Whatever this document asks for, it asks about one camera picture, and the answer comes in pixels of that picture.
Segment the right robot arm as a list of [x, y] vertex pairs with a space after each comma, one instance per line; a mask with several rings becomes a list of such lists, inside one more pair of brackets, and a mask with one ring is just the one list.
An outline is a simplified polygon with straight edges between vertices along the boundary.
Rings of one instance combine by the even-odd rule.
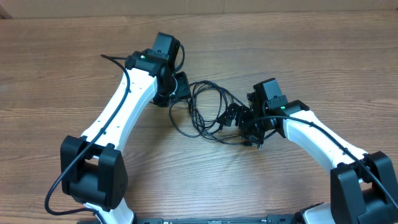
[[330, 177], [330, 202], [267, 223], [397, 223], [397, 178], [390, 158], [368, 153], [339, 137], [300, 100], [288, 101], [275, 78], [255, 84], [249, 106], [230, 104], [216, 120], [235, 124], [242, 138], [261, 147], [275, 133], [305, 150]]

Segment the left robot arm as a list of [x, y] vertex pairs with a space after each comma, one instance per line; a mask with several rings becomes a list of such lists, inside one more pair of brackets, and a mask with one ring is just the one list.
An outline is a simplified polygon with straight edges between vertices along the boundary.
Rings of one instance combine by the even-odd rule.
[[83, 204], [98, 223], [134, 223], [124, 195], [128, 174], [123, 160], [127, 139], [148, 103], [168, 107], [191, 97], [187, 76], [175, 60], [183, 45], [159, 32], [151, 48], [107, 59], [123, 71], [114, 95], [80, 137], [67, 136], [60, 146], [61, 175], [55, 185]]

